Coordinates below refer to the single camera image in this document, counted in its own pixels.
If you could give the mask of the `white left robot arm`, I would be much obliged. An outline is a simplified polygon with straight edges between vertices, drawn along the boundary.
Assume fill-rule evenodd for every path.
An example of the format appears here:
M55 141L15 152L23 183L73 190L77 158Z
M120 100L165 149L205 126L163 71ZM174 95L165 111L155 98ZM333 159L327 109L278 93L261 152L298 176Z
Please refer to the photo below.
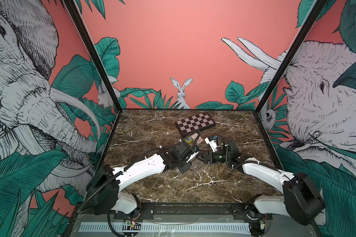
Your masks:
M129 185L154 174L177 169L185 173L191 167L191 160L199 154L197 146L181 143L176 147L155 149L156 154L130 165L111 168L100 167L88 183L87 195L94 215L109 214L111 211L123 213L128 219L141 216L142 205L136 195L123 190Z

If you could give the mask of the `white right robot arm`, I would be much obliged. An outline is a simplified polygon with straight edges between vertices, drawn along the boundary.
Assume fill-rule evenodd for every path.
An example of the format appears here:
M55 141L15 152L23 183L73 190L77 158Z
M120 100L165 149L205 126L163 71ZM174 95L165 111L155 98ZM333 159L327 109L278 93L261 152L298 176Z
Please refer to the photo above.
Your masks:
M301 225L326 222L322 190L305 173L291 173L266 165L239 151L231 137L207 137L210 150L201 150L197 159L205 164L225 163L231 170L253 176L277 189L281 196L257 196L252 209L261 214L289 216Z

